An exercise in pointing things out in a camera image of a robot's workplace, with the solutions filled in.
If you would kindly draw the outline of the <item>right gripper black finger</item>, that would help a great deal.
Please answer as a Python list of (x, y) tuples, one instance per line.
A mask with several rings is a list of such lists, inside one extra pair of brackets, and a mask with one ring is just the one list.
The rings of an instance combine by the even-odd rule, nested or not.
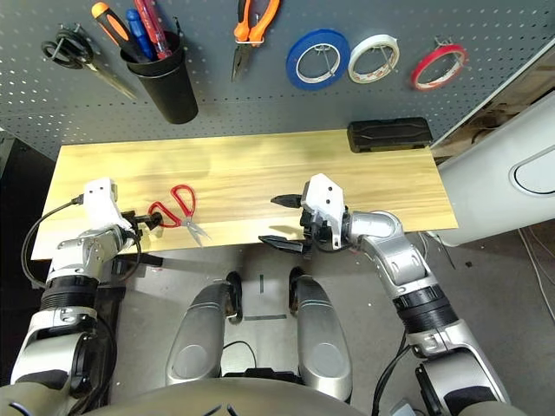
[(276, 250), (281, 250), (293, 254), (304, 253), (304, 243), (300, 241), (292, 241), (288, 240), (285, 237), (274, 235), (259, 236), (258, 240)]
[(278, 195), (271, 199), (273, 204), (281, 205), (287, 208), (298, 209), (302, 206), (302, 196), (299, 194)]

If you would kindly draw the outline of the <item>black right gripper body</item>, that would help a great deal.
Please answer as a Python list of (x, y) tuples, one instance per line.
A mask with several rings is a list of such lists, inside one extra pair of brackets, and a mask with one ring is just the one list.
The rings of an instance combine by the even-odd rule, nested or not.
[(302, 242), (304, 257), (310, 257), (312, 249), (329, 254), (335, 251), (330, 227), (319, 214), (303, 209), (300, 225), (304, 228), (304, 241)]

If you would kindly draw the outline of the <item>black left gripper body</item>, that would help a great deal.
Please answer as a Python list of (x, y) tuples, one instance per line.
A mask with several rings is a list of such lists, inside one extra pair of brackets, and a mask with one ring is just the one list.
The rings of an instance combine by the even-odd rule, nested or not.
[(141, 229), (139, 229), (138, 231), (135, 231), (133, 229), (133, 216), (142, 216), (143, 217), (143, 222), (140, 225), (143, 224), (147, 228), (148, 228), (149, 216), (148, 215), (138, 215), (135, 211), (124, 211), (121, 215), (127, 221), (127, 225), (123, 228), (125, 237), (140, 240), (141, 237), (142, 237), (143, 232), (142, 232)]

